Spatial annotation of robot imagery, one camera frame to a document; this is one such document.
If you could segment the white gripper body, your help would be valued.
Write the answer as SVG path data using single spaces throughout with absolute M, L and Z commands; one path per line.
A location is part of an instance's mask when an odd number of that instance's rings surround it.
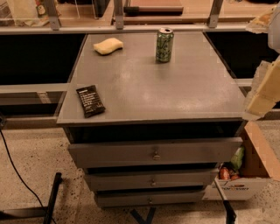
M 270 18 L 268 45 L 271 49 L 280 53 L 280 2 L 277 4 Z

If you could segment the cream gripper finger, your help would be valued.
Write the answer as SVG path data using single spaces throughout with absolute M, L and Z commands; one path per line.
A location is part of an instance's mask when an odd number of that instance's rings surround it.
M 270 20 L 276 6 L 266 10 L 263 14 L 250 20 L 246 25 L 245 30 L 255 34 L 267 33 L 269 31 Z
M 280 60 L 262 60 L 255 70 L 251 90 L 244 101 L 242 118 L 255 121 L 264 117 L 280 102 Z

